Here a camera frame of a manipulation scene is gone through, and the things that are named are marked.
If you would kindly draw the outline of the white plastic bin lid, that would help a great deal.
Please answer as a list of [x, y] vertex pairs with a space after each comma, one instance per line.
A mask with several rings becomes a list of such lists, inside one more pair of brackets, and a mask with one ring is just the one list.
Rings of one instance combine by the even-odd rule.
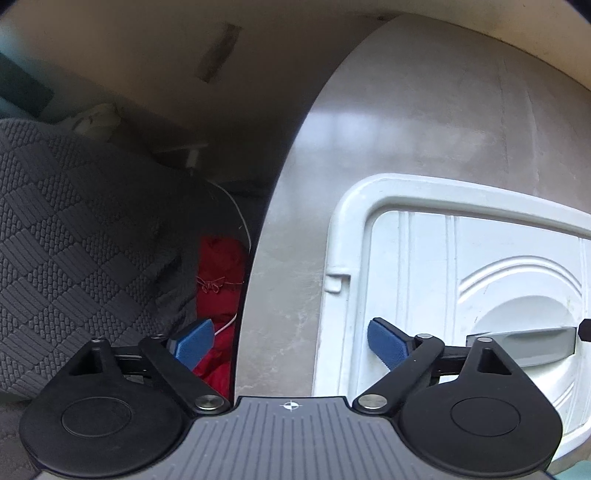
[[565, 456], [590, 435], [590, 216], [509, 190], [416, 175], [353, 185], [329, 225], [312, 392], [353, 398], [387, 372], [381, 317], [452, 346], [497, 340], [563, 422]]

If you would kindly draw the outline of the red cloth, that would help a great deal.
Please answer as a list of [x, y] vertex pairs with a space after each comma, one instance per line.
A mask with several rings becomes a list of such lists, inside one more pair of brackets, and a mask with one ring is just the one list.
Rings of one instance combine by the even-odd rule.
[[204, 236], [198, 253], [197, 317], [211, 319], [214, 344], [193, 374], [228, 398], [233, 385], [235, 326], [245, 286], [247, 252], [236, 239]]

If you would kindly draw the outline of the dark patterned fabric chair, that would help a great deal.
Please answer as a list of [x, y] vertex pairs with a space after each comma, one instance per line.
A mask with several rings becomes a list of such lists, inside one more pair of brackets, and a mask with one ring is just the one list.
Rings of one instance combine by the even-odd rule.
[[28, 406], [89, 340], [134, 345], [197, 317], [199, 244], [245, 241], [228, 194], [63, 128], [1, 123], [1, 475], [31, 479]]

